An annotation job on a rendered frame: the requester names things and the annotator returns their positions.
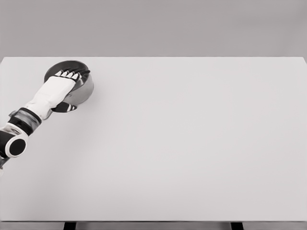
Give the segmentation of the dark grey metal pot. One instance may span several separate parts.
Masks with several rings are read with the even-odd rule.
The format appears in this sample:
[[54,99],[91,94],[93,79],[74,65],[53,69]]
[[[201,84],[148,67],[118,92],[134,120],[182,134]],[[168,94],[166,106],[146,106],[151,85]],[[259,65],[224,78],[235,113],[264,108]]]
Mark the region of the dark grey metal pot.
[[[44,82],[48,80],[55,73],[64,69],[83,69],[89,70],[89,68],[82,62],[77,60],[66,60],[59,62],[48,69],[44,76]],[[94,83],[90,72],[83,74],[82,77],[77,81],[74,88],[64,98],[63,102],[71,105],[79,105],[85,102],[93,93]]]

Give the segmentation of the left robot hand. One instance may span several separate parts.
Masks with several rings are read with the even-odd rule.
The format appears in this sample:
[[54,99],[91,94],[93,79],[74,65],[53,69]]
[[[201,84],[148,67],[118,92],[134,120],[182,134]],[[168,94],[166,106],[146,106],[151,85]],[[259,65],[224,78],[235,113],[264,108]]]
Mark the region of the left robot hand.
[[65,69],[48,78],[35,95],[35,103],[38,105],[39,112],[41,114],[48,111],[67,113],[75,110],[80,104],[71,105],[63,100],[82,75],[88,72],[90,70]]

